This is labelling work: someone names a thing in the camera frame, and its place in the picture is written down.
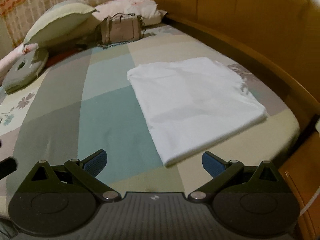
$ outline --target bed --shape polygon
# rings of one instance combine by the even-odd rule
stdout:
[[[299,124],[286,104],[245,67],[166,24],[153,25],[144,38],[77,53],[46,69],[26,88],[6,95],[0,88],[1,160],[13,156],[18,169],[0,181],[0,215],[39,160],[60,165],[104,149],[106,168],[97,178],[126,191],[185,192],[211,180],[202,152],[164,167],[155,149],[127,71],[139,64],[194,57],[217,60],[242,76],[268,118],[208,150],[222,159],[258,165],[286,153]]]

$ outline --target white cable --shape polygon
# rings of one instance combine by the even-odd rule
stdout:
[[[320,187],[317,189],[316,193],[312,196],[312,198],[309,200],[307,205],[304,206],[304,208],[300,211],[300,216],[302,216],[309,207],[313,204],[313,202],[316,200],[316,198],[320,195]]]

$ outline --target wooden furniture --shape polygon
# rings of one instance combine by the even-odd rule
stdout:
[[[320,0],[155,0],[172,25],[242,64],[303,129],[320,113]]]

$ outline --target blue gripper pad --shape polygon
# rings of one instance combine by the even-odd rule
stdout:
[[[220,163],[207,153],[202,155],[202,166],[213,178],[226,170],[224,164]]]
[[[83,169],[90,175],[96,177],[106,165],[107,153],[105,151],[101,151],[98,155],[87,161],[84,164]]]

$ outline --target gray cushion with hole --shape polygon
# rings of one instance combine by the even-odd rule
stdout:
[[[40,48],[20,57],[2,82],[4,90],[11,94],[30,84],[43,70],[48,56],[48,51]]]

